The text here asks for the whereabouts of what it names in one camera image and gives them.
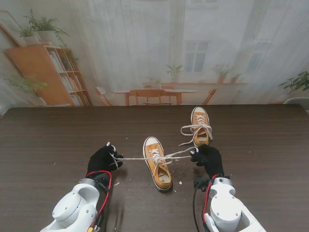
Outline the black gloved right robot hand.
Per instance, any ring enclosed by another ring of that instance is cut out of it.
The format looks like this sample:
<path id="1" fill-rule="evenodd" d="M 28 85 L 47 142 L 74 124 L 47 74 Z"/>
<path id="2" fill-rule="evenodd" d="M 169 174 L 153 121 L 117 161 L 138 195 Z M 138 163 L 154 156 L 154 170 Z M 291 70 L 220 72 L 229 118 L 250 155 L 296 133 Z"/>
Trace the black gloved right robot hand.
<path id="1" fill-rule="evenodd" d="M 199 146 L 198 151 L 191 151 L 191 161 L 198 167 L 204 167 L 209 178 L 214 176 L 224 176 L 222 156 L 215 147 L 203 144 Z"/>

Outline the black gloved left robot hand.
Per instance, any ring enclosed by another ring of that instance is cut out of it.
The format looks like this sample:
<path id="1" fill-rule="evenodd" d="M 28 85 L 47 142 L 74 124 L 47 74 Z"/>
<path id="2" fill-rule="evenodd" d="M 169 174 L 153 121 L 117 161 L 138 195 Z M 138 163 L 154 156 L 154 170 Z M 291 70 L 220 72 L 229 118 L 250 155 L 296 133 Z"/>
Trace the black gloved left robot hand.
<path id="1" fill-rule="evenodd" d="M 90 157 L 87 174 L 98 171 L 115 171 L 123 165 L 122 158 L 123 155 L 117 153 L 115 146 L 107 142 Z"/>

